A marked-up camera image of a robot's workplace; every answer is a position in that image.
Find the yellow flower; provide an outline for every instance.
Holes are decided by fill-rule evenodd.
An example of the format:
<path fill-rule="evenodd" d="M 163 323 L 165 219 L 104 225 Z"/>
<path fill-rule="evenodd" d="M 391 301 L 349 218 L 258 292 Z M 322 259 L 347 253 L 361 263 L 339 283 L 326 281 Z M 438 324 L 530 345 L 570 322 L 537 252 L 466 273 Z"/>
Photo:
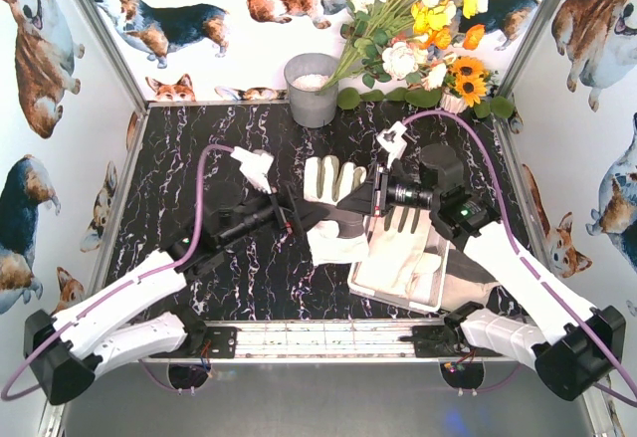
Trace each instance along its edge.
<path fill-rule="evenodd" d="M 465 100 L 469 107 L 480 103 L 480 97 L 487 94 L 487 86 L 479 76 L 456 76 L 456 92 Z"/>

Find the green leaf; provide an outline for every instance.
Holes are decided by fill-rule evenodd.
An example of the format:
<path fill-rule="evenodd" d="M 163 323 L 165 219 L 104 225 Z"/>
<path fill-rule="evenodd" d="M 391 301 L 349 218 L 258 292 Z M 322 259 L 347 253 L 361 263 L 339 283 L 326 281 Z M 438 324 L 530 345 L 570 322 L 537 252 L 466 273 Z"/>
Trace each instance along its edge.
<path fill-rule="evenodd" d="M 369 14 L 367 14 L 366 12 L 362 12 L 362 11 L 358 11 L 356 13 L 355 17 L 356 17 L 357 21 L 369 22 L 369 19 L 371 19 L 371 17 L 369 17 Z"/>
<path fill-rule="evenodd" d="M 407 94 L 407 89 L 404 87 L 399 87 L 398 89 L 394 89 L 389 94 L 385 96 L 390 102 L 404 102 L 405 94 Z"/>
<path fill-rule="evenodd" d="M 474 113 L 477 118 L 487 118 L 491 114 L 491 106 L 489 105 L 489 102 L 481 100 L 479 104 L 475 104 Z"/>
<path fill-rule="evenodd" d="M 378 77 L 376 78 L 379 82 L 381 82 L 382 84 L 391 81 L 391 76 L 389 74 L 387 74 L 386 72 L 382 72 L 380 74 L 378 74 Z"/>
<path fill-rule="evenodd" d="M 360 104 L 360 94 L 354 87 L 348 87 L 338 93 L 336 102 L 341 109 L 352 110 Z"/>
<path fill-rule="evenodd" d="M 405 77 L 405 81 L 407 81 L 407 84 L 420 84 L 420 80 L 420 74 L 418 74 L 417 72 L 407 74 L 407 77 Z"/>
<path fill-rule="evenodd" d="M 389 37 L 387 36 L 387 33 L 382 29 L 378 29 L 374 34 L 374 44 L 380 47 L 385 47 L 388 42 Z"/>
<path fill-rule="evenodd" d="M 514 103 L 504 97 L 497 96 L 491 100 L 491 111 L 499 118 L 509 118 L 513 115 L 514 109 Z"/>
<path fill-rule="evenodd" d="M 375 59 L 376 57 L 378 57 L 378 49 L 376 48 L 376 46 L 373 44 L 365 46 L 365 56 L 367 56 L 369 59 Z"/>
<path fill-rule="evenodd" d="M 382 102 L 385 99 L 385 94 L 382 91 L 375 90 L 361 94 L 360 98 L 364 102 Z"/>
<path fill-rule="evenodd" d="M 370 89 L 372 89 L 376 80 L 370 74 L 365 74 L 362 76 L 362 82 Z"/>
<path fill-rule="evenodd" d="M 405 94 L 406 101 L 421 109 L 435 107 L 440 99 L 442 99 L 442 89 L 434 89 L 433 91 L 418 89 L 416 91 L 407 91 Z"/>

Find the marble tabletop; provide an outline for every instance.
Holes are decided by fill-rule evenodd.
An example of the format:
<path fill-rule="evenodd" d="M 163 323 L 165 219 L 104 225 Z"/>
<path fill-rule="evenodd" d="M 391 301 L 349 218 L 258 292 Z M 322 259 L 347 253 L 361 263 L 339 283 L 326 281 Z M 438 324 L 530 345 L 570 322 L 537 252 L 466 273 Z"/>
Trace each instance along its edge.
<path fill-rule="evenodd" d="M 275 156 L 273 184 L 291 181 L 303 189 L 305 160 L 336 155 L 341 162 L 367 166 L 375 158 L 375 135 L 415 112 L 407 104 L 369 103 L 339 110 L 320 129 L 294 123 L 287 104 L 152 107 L 125 209 L 110 261 L 107 283 L 123 276 L 152 252 L 163 237 L 176 232 L 192 216 L 195 170 L 203 148 L 211 142 L 265 149 Z M 529 238 L 517 197 L 493 126 L 470 120 L 494 161 L 508 204 L 514 233 L 525 246 Z M 421 146 L 449 144 L 466 163 L 473 189 L 492 203 L 494 188 L 480 150 L 467 133 L 448 119 L 426 117 L 409 125 L 417 144 L 403 157 L 407 172 L 415 173 Z M 223 182 L 249 185 L 239 163 L 214 153 L 206 168 L 206 189 Z M 347 286 L 349 266 L 314 268 L 305 238 L 283 237 L 262 230 L 233 247 L 226 263 L 181 293 L 153 306 L 141 317 L 157 316 L 175 303 L 188 303 L 210 321 L 350 320 L 418 318 L 413 312 L 352 295 Z M 500 314 L 519 312 L 501 287 L 494 289 L 489 308 Z"/>

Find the work glove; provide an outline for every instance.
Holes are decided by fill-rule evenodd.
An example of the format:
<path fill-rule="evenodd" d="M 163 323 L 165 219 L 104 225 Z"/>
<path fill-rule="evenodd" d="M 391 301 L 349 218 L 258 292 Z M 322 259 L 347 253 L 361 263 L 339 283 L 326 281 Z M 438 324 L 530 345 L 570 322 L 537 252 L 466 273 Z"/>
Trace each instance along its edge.
<path fill-rule="evenodd" d="M 308 231 L 315 266 L 357 263 L 369 253 L 362 215 L 336 209 L 338 201 L 360 186 L 366 176 L 363 167 L 351 162 L 339 168 L 335 156 L 314 156 L 306 161 L 304 198 L 323 204 L 329 211 L 325 220 Z"/>

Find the purple cable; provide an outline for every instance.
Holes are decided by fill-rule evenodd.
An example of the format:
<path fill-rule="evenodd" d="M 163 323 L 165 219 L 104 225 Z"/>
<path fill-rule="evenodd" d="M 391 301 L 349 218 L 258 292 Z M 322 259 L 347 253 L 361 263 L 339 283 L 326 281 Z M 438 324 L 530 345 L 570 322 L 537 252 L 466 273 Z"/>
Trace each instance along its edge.
<path fill-rule="evenodd" d="M 408 125 L 409 123 L 414 121 L 416 118 L 421 118 L 423 116 L 431 116 L 431 115 L 446 116 L 450 118 L 451 120 L 453 120 L 461 128 L 467 131 L 467 133 L 474 140 L 478 148 L 480 148 L 480 152 L 482 153 L 485 159 L 485 162 L 487 163 L 487 168 L 489 169 L 489 174 L 491 175 L 494 188 L 496 189 L 496 198 L 498 200 L 498 205 L 500 206 L 500 213 L 502 213 L 502 221 L 503 221 L 503 224 L 505 225 L 505 230 L 507 230 L 507 237 L 509 238 L 511 247 L 514 249 L 516 254 L 518 254 L 520 252 L 520 248 L 518 247 L 516 238 L 514 237 L 514 234 L 511 230 L 511 225 L 509 223 L 509 216 L 507 214 L 507 207 L 505 206 L 505 198 L 502 194 L 502 190 L 500 189 L 500 182 L 498 181 L 498 176 L 496 175 L 496 169 L 494 168 L 494 164 L 491 161 L 489 154 L 487 153 L 487 150 L 485 149 L 484 144 L 482 143 L 482 141 L 480 140 L 476 132 L 457 115 L 453 113 L 449 113 L 444 110 L 421 111 L 419 113 L 415 113 L 412 116 L 409 116 L 408 118 L 403 120 L 402 123 L 404 125 Z M 537 270 L 531 265 L 531 263 L 529 263 L 529 261 L 527 261 L 525 258 L 521 258 L 521 261 L 527 267 L 527 269 L 529 269 L 529 271 L 533 274 L 533 276 L 539 280 L 540 275 L 537 272 Z M 565 300 L 563 300 L 561 296 L 553 290 L 553 288 L 551 288 L 547 283 L 542 283 L 542 286 L 559 303 L 559 305 L 562 306 L 564 310 L 570 314 L 570 316 L 579 324 L 579 326 L 582 329 L 584 329 L 584 332 L 588 334 L 588 336 L 592 339 L 595 345 L 599 347 L 599 350 L 601 350 L 602 353 L 606 356 L 606 358 L 610 361 L 610 363 L 613 364 L 615 369 L 617 369 L 617 372 L 619 372 L 619 375 L 622 376 L 622 378 L 624 379 L 624 381 L 626 382 L 626 384 L 628 385 L 632 393 L 637 398 L 637 383 L 635 383 L 633 378 L 628 373 L 628 370 L 626 370 L 626 368 L 621 364 L 621 362 L 619 362 L 617 357 L 613 355 L 613 353 L 606 346 L 606 344 L 597 336 L 595 331 L 592 328 L 590 328 L 590 326 L 582 318 L 580 318 L 577 315 L 577 313 L 573 310 L 573 308 L 571 308 L 568 305 L 568 303 Z M 637 407 L 637 400 L 630 400 L 629 397 L 626 397 L 625 395 L 622 395 L 619 392 L 616 392 L 612 390 L 611 388 L 602 384 L 595 383 L 593 384 L 593 386 L 600 389 L 603 392 L 606 392 L 609 395 L 612 395 L 613 397 L 621 400 L 622 402 L 630 405 L 631 407 Z"/>
<path fill-rule="evenodd" d="M 204 168 L 206 166 L 206 157 L 208 156 L 208 153 L 210 153 L 212 150 L 227 151 L 228 153 L 232 153 L 233 152 L 233 148 L 232 147 L 225 146 L 225 145 L 218 145 L 216 143 L 209 144 L 201 152 L 201 156 L 199 157 L 199 163 L 197 165 L 197 178 L 196 178 L 196 185 L 195 185 L 196 186 L 195 229 L 194 229 L 194 231 L 192 233 L 192 241 L 190 243 L 190 246 L 188 247 L 188 251 L 186 252 L 186 254 L 181 259 L 175 261 L 174 263 L 170 263 L 168 265 L 164 265 L 164 266 L 161 266 L 161 267 L 156 268 L 154 270 L 150 270 L 150 271 L 148 271 L 146 273 L 143 273 L 142 275 L 139 276 L 139 278 L 141 280 L 144 279 L 144 278 L 147 278 L 149 276 L 155 275 L 157 273 L 160 273 L 162 271 L 170 270 L 172 268 L 176 268 L 176 267 L 184 264 L 186 261 L 188 261 L 190 259 L 190 257 L 195 252 L 195 249 L 197 248 L 197 244 L 199 243 L 199 238 L 201 237 L 201 227 L 202 227 L 202 222 L 203 222 L 203 180 L 204 180 Z M 76 316 L 76 322 L 78 320 L 80 320 L 81 318 L 84 318 L 88 313 L 90 313 L 92 310 L 94 310 L 97 306 L 102 304 L 104 301 L 106 301 L 112 295 L 114 295 L 116 293 L 119 293 L 121 290 L 123 290 L 124 288 L 132 285 L 133 283 L 134 283 L 134 281 L 127 281 L 127 282 L 122 283 L 121 285 L 117 286 L 116 288 L 112 289 L 110 292 L 106 293 L 99 300 L 95 301 L 93 304 L 91 304 L 85 310 L 83 310 L 81 313 L 79 313 Z M 24 362 L 16 369 L 16 371 L 13 374 L 11 374 L 11 376 L 7 380 L 7 383 L 2 388 L 2 392 L 0 393 L 0 399 L 2 399 L 5 402 L 10 402 L 12 400 L 20 399 L 21 397 L 24 397 L 25 395 L 28 395 L 31 392 L 33 392 L 35 390 L 38 390 L 40 388 L 40 385 L 34 385 L 32 387 L 29 387 L 28 389 L 25 389 L 25 390 L 22 390 L 22 391 L 16 393 L 16 394 L 9 395 L 9 391 L 11 390 L 11 387 L 13 386 L 13 384 L 15 384 L 16 380 L 18 380 L 18 378 L 27 369 L 27 367 L 29 367 L 31 365 L 31 363 L 47 347 L 49 347 L 49 345 L 51 345 L 51 343 L 53 341 L 55 341 L 68 328 L 70 328 L 73 325 L 74 325 L 73 322 L 66 323 L 64 326 L 62 326 L 56 332 L 51 334 L 44 342 L 42 342 L 42 344 L 40 344 L 31 354 L 29 354 L 27 356 L 27 358 L 24 360 Z"/>

